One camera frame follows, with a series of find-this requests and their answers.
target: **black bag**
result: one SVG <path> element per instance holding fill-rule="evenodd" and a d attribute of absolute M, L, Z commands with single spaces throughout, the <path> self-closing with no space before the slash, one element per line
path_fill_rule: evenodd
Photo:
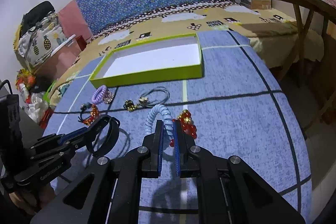
<path fill-rule="evenodd" d="M 49 1 L 44 1 L 25 14 L 21 22 L 20 38 L 30 28 L 34 27 L 36 22 L 40 22 L 50 12 L 55 12 L 54 6 Z"/>

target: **gold charm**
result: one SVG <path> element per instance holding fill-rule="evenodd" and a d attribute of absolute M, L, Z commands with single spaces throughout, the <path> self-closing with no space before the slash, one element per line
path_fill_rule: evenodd
<path fill-rule="evenodd" d="M 189 117 L 185 117 L 185 118 L 183 119 L 183 121 L 184 121 L 184 123 L 186 123 L 186 124 L 191 124 L 191 118 L 189 118 Z"/>
<path fill-rule="evenodd" d="M 134 103 L 131 100 L 127 100 L 124 103 L 124 108 L 127 109 L 129 112 L 132 112 L 138 108 L 137 105 L 134 105 Z"/>

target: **gold bead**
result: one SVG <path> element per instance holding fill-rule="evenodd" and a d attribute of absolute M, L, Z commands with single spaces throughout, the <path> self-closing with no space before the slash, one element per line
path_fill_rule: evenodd
<path fill-rule="evenodd" d="M 185 118 L 183 119 L 183 121 L 184 121 L 184 123 L 186 123 L 186 124 L 190 124 L 190 123 L 191 123 L 191 118 L 189 118 L 189 117 L 185 117 Z"/>

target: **black leather strap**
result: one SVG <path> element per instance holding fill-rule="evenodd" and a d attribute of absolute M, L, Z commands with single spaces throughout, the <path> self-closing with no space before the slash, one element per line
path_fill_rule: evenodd
<path fill-rule="evenodd" d="M 92 156 L 99 158 L 106 155 L 112 150 L 119 138 L 119 126 L 120 121 L 117 120 L 115 117 L 110 117 L 109 129 L 105 141 L 100 146 L 100 148 L 97 149 L 97 151 L 94 151 L 92 141 L 89 138 L 85 138 L 86 149 L 88 149 Z"/>

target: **green object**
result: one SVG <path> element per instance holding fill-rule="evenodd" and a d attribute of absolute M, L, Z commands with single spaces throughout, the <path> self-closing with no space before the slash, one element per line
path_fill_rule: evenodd
<path fill-rule="evenodd" d="M 45 100 L 47 103 L 50 103 L 50 99 L 48 98 L 48 95 L 50 93 L 50 90 L 53 88 L 54 84 L 56 83 L 57 81 L 53 81 L 51 86 L 48 88 L 48 90 L 45 92 L 45 94 L 43 95 L 43 100 Z"/>
<path fill-rule="evenodd" d="M 182 38 L 182 37 L 196 37 L 198 52 L 199 52 L 199 64 L 181 66 L 181 67 L 172 67 L 172 68 L 162 68 L 162 69 L 153 69 L 148 71 L 141 71 L 123 75 L 110 76 L 106 78 L 99 78 L 98 74 L 107 61 L 118 51 L 127 50 L 132 47 L 141 46 L 148 43 L 159 42 L 168 39 Z M 165 82 L 165 81 L 174 81 L 174 80 L 184 80 L 184 79 L 194 79 L 203 77 L 203 60 L 202 60 L 202 50 L 198 42 L 196 34 L 187 34 L 179 35 L 172 37 L 165 37 L 156 40 L 147 40 L 142 43 L 131 44 L 119 49 L 112 50 L 107 54 L 97 65 L 95 70 L 90 75 L 90 82 L 95 88 L 100 87 L 101 85 L 106 85 L 108 87 L 113 86 L 124 86 L 124 85 L 134 85 L 140 83 L 152 83 L 152 82 Z"/>

